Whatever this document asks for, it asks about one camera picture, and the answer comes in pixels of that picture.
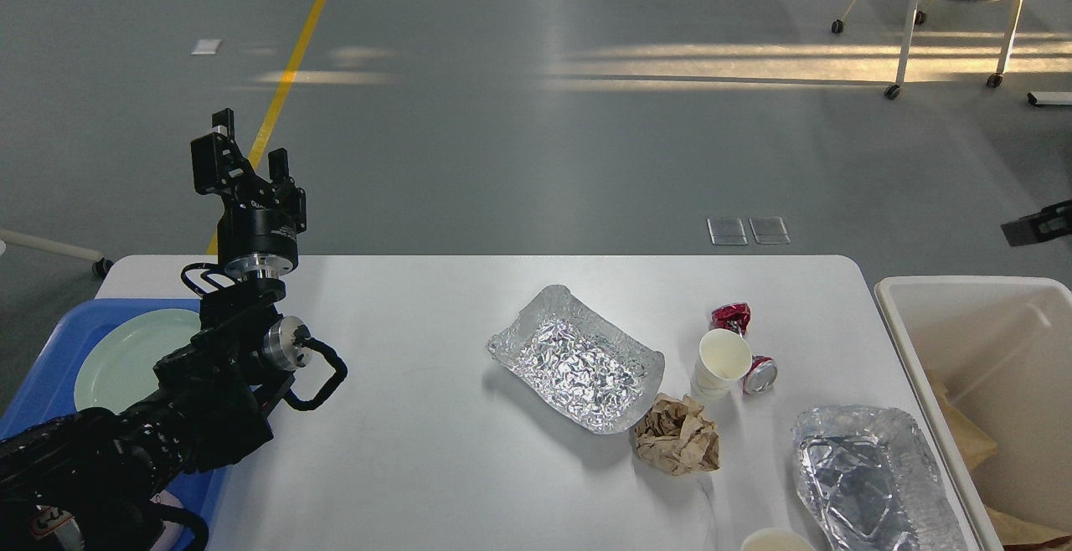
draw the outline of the white table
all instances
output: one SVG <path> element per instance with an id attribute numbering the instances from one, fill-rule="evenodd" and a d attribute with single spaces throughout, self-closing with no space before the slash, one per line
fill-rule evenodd
<path id="1" fill-rule="evenodd" d="M 124 258 L 98 297 L 190 297 L 178 271 L 205 259 Z M 924 423 L 859 269 L 839 256 L 302 256 L 285 281 L 280 311 L 351 375 L 314 413 L 272 414 L 276 440 L 230 467 L 211 550 L 736 551 L 765 526 L 825 549 L 792 483 L 793 418 L 862 403 Z M 555 283 L 664 353 L 661 390 L 676 397 L 712 308 L 750 303 L 748 340 L 780 375 L 765 396 L 734 390 L 709 407 L 719 471 L 665 475 L 628 434 L 586 432 L 491 360 L 491 334 Z M 296 391 L 310 397 L 327 374 L 303 369 Z"/>

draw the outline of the crumpled paper bag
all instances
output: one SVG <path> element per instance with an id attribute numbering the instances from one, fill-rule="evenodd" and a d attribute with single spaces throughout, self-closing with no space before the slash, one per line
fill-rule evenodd
<path id="1" fill-rule="evenodd" d="M 956 449 L 961 451 L 968 471 L 974 470 L 980 463 L 997 455 L 998 443 L 949 403 L 949 388 L 946 384 L 939 382 L 929 371 L 926 372 L 926 376 L 930 382 L 930 390 L 938 399 L 938 408 L 941 409 L 941 415 L 946 418 L 950 432 L 953 433 L 953 442 L 956 443 Z"/>
<path id="2" fill-rule="evenodd" d="M 956 443 L 956 448 L 961 451 L 964 463 L 968 466 L 968 471 L 974 470 L 984 460 L 998 452 L 997 443 L 949 403 L 947 398 L 949 388 L 946 387 L 946 384 L 939 382 L 938 377 L 929 371 L 926 372 L 926 376 L 935 398 L 938 399 L 942 417 L 946 418 L 946 423 L 949 426 L 950 432 L 953 433 L 953 442 Z M 985 505 L 984 507 L 1006 551 L 1031 551 L 1036 549 L 1066 551 L 1072 549 L 1072 535 L 1067 532 L 1026 522 Z"/>
<path id="3" fill-rule="evenodd" d="M 688 396 L 678 400 L 659 392 L 632 428 L 637 455 L 673 476 L 717 470 L 718 426 L 701 411 L 703 405 Z"/>

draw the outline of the white bin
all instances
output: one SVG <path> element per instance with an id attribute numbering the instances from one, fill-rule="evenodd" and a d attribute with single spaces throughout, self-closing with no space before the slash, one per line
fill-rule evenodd
<path id="1" fill-rule="evenodd" d="M 1001 551 L 980 498 L 998 511 L 1072 532 L 1068 288 L 1048 279 L 900 277 L 880 281 L 875 295 L 983 548 Z M 998 453 L 971 475 L 924 369 L 998 444 Z"/>

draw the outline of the black bracket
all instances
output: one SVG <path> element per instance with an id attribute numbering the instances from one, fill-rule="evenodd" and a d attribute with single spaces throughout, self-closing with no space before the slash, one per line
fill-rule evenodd
<path id="1" fill-rule="evenodd" d="M 1041 211 L 1001 225 L 1009 245 L 1030 245 L 1072 235 L 1072 199 L 1046 205 Z"/>

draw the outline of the plate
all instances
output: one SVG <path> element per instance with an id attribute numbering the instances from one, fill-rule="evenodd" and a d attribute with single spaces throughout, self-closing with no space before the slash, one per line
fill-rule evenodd
<path id="1" fill-rule="evenodd" d="M 125 411 L 157 391 L 152 366 L 189 344 L 199 330 L 197 313 L 182 308 L 164 308 L 123 323 L 93 346 L 78 369 L 74 405 L 78 411 Z"/>
<path id="2" fill-rule="evenodd" d="M 820 406 L 798 416 L 793 437 L 796 494 L 835 551 L 967 550 L 911 415 Z"/>
<path id="3" fill-rule="evenodd" d="M 488 352 L 555 411 L 597 434 L 624 432 L 647 413 L 666 363 L 563 285 L 537 294 Z"/>

